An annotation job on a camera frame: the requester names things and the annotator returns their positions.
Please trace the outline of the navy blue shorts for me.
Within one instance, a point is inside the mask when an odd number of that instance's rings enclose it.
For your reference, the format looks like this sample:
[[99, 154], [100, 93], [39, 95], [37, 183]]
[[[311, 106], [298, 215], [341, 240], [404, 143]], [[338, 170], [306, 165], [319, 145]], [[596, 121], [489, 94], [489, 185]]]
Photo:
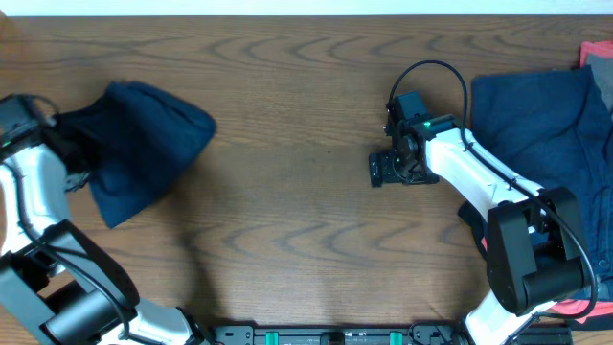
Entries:
[[86, 155], [90, 189], [109, 228], [162, 197], [216, 133], [205, 110], [140, 81], [112, 81], [91, 105], [56, 121]]

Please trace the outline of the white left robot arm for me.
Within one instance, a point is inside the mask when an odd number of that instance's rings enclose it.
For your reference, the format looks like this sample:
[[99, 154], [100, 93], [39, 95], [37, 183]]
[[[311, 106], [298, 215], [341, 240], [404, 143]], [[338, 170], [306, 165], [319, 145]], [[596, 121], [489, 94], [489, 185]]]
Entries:
[[90, 162], [36, 106], [1, 101], [1, 304], [42, 344], [212, 344], [180, 308], [140, 298], [125, 270], [70, 220]]

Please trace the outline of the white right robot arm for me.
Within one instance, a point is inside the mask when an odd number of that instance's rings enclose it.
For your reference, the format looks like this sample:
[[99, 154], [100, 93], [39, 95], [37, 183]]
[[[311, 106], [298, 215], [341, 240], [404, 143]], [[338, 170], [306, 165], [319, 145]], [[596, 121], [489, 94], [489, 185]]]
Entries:
[[450, 343], [510, 344], [557, 301], [596, 286], [569, 190], [545, 189], [513, 172], [452, 115], [391, 115], [384, 132], [392, 146], [369, 157], [373, 186], [443, 178], [487, 222], [490, 291]]

